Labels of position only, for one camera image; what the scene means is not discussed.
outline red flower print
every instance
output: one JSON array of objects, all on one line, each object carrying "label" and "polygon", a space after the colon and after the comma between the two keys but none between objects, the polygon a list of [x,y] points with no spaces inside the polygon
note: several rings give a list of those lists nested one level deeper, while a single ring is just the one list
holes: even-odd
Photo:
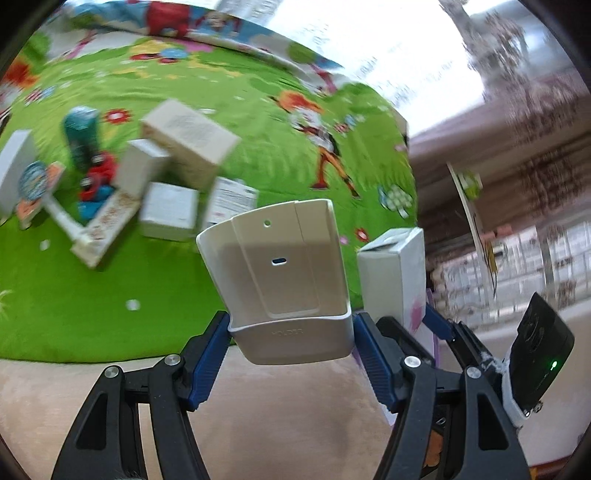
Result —
[{"label": "red flower print", "polygon": [[137,55],[132,55],[129,57],[130,60],[152,60],[157,58],[157,53],[138,53]]},{"label": "red flower print", "polygon": [[31,69],[26,61],[17,57],[9,66],[4,75],[5,82],[14,83],[21,89],[33,86],[38,80],[37,75],[31,74]]},{"label": "red flower print", "polygon": [[105,113],[104,119],[106,122],[109,122],[113,125],[124,124],[125,122],[129,122],[129,120],[131,119],[131,113],[129,110],[115,108]]},{"label": "red flower print", "polygon": [[366,244],[367,242],[369,242],[369,235],[365,231],[365,228],[356,228],[355,229],[355,236],[357,237],[357,239],[360,242],[363,242],[364,244]]}]

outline white tape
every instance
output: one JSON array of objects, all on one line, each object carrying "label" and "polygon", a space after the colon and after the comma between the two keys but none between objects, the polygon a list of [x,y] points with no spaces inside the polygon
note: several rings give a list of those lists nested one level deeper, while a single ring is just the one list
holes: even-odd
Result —
[{"label": "white tape", "polygon": [[501,381],[501,392],[503,396],[503,408],[507,412],[511,423],[516,427],[520,428],[523,426],[527,417],[520,409],[519,405],[513,398],[513,389],[511,387],[511,376],[509,374],[509,364],[511,362],[511,347],[505,355],[503,360],[503,379]]}]

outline white box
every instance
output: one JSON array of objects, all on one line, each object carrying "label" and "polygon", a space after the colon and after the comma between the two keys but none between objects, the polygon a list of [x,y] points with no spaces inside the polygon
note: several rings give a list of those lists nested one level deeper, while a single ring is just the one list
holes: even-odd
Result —
[{"label": "white box", "polygon": [[425,316],[427,274],[421,228],[388,230],[357,253],[363,308],[414,333]]},{"label": "white box", "polygon": [[16,130],[0,152],[0,225],[20,200],[18,182],[25,169],[37,159],[32,130]]},{"label": "white box", "polygon": [[135,199],[141,199],[148,183],[160,175],[170,153],[151,140],[140,138],[127,142],[127,150],[117,167],[113,185]]},{"label": "white box", "polygon": [[142,136],[168,149],[176,173],[197,190],[210,186],[219,166],[240,141],[240,137],[174,99],[158,105],[141,124]]},{"label": "white box", "polygon": [[199,192],[152,182],[139,213],[145,236],[183,242],[195,235]]},{"label": "white box", "polygon": [[202,230],[256,208],[258,190],[238,181],[216,178],[202,222]]}]

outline blue gripper pad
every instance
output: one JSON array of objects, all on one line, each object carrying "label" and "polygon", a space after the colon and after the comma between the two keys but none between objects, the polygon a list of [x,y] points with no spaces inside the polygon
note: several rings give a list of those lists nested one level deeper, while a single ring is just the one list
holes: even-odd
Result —
[{"label": "blue gripper pad", "polygon": [[189,405],[194,409],[206,401],[212,391],[213,383],[230,345],[229,324],[230,316],[225,314],[193,371],[193,388],[189,394]]},{"label": "blue gripper pad", "polygon": [[453,340],[454,334],[451,323],[428,303],[425,308],[423,323],[437,336],[437,338],[448,342]]},{"label": "blue gripper pad", "polygon": [[[375,325],[372,326],[377,335],[381,336],[378,328]],[[355,334],[355,346],[376,398],[381,404],[386,405],[389,411],[394,412],[398,404],[393,388],[394,375],[361,315],[356,315],[353,320],[353,332]]]}]

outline teal bottle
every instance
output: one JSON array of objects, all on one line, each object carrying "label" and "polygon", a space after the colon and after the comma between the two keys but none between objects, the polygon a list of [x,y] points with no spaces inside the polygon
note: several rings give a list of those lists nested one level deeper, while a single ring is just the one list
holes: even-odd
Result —
[{"label": "teal bottle", "polygon": [[74,166],[86,173],[92,166],[92,157],[99,153],[99,111],[75,106],[64,117],[64,132]]}]

